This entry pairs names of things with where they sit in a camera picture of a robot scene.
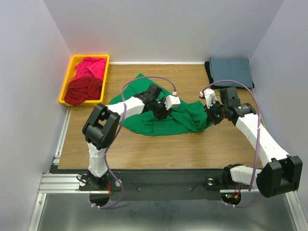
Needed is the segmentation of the green t shirt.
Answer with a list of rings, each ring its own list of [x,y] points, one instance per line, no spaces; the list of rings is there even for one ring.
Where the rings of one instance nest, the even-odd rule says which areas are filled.
[[[155,82],[139,74],[134,80],[127,83],[119,96],[113,98],[108,105],[116,104],[129,99],[131,96],[146,91]],[[171,95],[162,88],[158,99]],[[208,127],[207,114],[201,102],[186,103],[180,100],[180,105],[172,108],[166,119],[157,120],[152,112],[134,115],[126,118],[123,126],[128,130],[147,136],[177,135],[189,132],[201,132]]]

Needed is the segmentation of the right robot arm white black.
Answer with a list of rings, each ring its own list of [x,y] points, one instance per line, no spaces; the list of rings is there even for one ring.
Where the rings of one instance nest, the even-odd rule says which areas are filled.
[[[211,89],[200,92],[200,98],[206,101],[207,118],[214,125],[224,119],[232,122],[254,147],[256,160],[262,164],[261,169],[257,163],[254,167],[228,165],[223,170],[224,185],[242,183],[258,189],[266,198],[298,190],[303,166],[300,157],[289,155],[274,140],[252,105],[241,103],[235,87],[220,89],[219,94],[220,100]]]

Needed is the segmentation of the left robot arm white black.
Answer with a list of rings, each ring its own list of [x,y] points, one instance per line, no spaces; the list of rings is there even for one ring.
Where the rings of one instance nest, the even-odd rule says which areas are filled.
[[[106,154],[115,140],[126,118],[152,112],[157,120],[165,119],[172,108],[180,104],[177,93],[158,99],[162,88],[151,84],[149,88],[122,102],[110,105],[98,104],[87,119],[82,133],[89,148],[89,167],[86,176],[80,177],[80,186],[104,189],[107,183],[108,167]]]

